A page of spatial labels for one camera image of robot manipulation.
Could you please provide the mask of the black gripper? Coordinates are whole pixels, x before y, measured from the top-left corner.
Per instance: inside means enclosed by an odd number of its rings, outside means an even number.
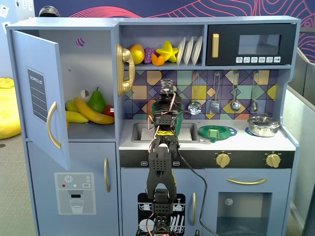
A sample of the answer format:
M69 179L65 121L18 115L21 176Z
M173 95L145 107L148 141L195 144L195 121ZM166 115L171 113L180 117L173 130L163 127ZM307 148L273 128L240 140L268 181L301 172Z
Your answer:
M154 103L154 118L163 114L177 115L184 111L181 97L176 92L162 93Z

